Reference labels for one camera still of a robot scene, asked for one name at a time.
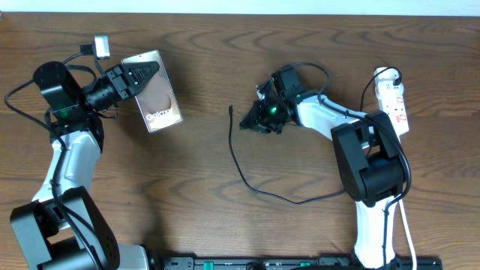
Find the rose gold Galaxy smartphone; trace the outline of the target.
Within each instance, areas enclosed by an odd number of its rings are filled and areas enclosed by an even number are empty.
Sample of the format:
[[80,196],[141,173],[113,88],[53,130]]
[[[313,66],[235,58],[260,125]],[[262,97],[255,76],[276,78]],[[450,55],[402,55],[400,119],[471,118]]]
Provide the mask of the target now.
[[122,64],[157,62],[158,72],[135,97],[150,134],[183,122],[176,96],[158,50],[124,58]]

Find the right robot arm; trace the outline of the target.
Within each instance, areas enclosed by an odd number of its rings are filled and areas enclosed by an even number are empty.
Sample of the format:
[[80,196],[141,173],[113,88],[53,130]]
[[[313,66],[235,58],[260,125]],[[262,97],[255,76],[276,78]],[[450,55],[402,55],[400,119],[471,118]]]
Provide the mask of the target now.
[[334,103],[324,91],[307,90],[298,62],[276,70],[256,88],[257,100],[240,121],[242,130],[280,134],[293,122],[331,140],[343,193],[355,201],[354,255],[366,269],[392,269],[393,213],[412,185],[410,164],[389,114],[366,113]]

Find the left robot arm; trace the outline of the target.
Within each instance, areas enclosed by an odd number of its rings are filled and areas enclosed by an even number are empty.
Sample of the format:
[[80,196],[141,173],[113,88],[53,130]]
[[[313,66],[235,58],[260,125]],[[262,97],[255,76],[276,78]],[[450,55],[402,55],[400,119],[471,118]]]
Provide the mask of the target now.
[[33,75],[49,104],[40,126],[54,149],[42,188],[15,208],[10,224],[30,269],[159,269],[142,245],[119,244],[89,193],[104,146],[103,112],[138,95],[158,72],[155,61],[119,64],[80,87],[73,65],[51,61]]

